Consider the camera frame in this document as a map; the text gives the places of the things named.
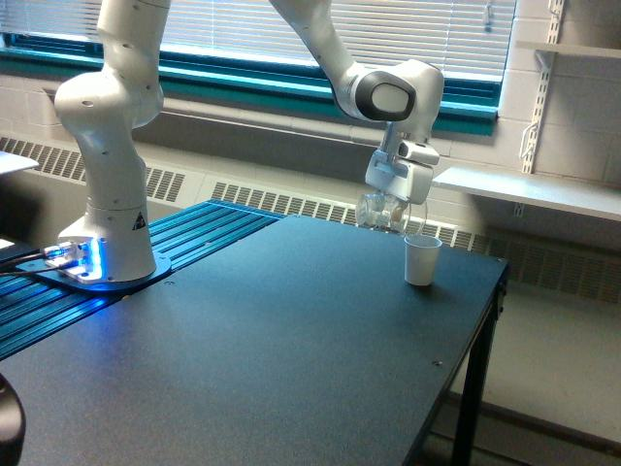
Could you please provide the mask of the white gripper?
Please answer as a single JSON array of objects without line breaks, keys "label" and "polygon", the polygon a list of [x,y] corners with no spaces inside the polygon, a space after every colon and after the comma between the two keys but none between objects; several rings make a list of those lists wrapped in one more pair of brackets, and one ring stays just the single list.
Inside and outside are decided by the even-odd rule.
[{"label": "white gripper", "polygon": [[400,131],[398,123],[388,123],[382,143],[369,162],[365,181],[384,194],[422,205],[439,161],[440,155],[427,137]]}]

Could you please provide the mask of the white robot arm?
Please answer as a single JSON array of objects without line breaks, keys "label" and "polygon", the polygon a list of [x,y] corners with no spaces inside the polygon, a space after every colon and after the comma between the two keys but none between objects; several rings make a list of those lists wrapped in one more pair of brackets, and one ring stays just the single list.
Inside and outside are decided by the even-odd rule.
[{"label": "white robot arm", "polygon": [[[441,71],[416,59],[378,68],[358,63],[327,1],[277,1],[274,7],[321,67],[339,108],[385,124],[368,185],[407,204],[424,203],[440,159],[429,140],[444,89]],[[73,281],[130,283],[155,273],[146,165],[132,133],[163,107],[158,67],[169,11],[167,1],[103,2],[97,23],[103,68],[56,91],[56,114],[81,151],[87,198],[84,215],[59,235],[61,252],[47,262]]]}]

